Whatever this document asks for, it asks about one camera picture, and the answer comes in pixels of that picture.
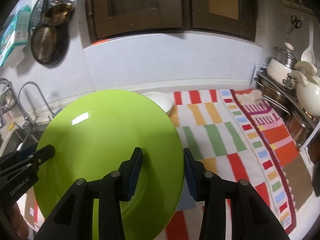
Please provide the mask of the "person's left hand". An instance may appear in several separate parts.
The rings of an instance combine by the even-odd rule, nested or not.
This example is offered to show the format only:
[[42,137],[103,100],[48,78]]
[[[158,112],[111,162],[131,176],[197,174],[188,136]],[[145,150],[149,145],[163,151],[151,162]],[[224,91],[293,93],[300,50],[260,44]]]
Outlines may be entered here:
[[21,215],[20,209],[15,203],[8,211],[8,217],[11,225],[15,229],[15,232],[20,237],[20,239],[28,239],[29,229],[26,221]]

